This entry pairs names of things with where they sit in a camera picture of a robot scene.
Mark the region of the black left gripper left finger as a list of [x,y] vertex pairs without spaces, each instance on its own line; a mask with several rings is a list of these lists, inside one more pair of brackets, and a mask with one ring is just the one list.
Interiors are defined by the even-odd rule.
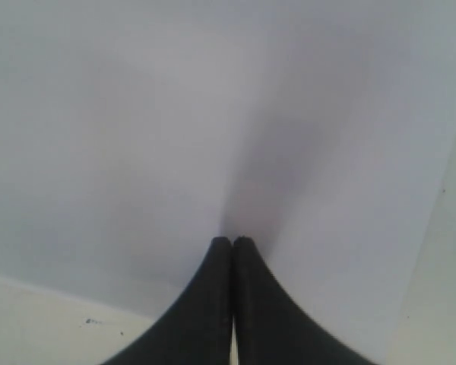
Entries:
[[106,364],[228,364],[232,245],[216,237],[188,286],[139,338]]

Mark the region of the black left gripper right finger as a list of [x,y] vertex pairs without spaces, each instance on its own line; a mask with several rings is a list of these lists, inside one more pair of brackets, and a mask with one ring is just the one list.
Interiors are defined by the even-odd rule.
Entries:
[[371,363],[300,309],[246,236],[233,243],[232,300],[240,364]]

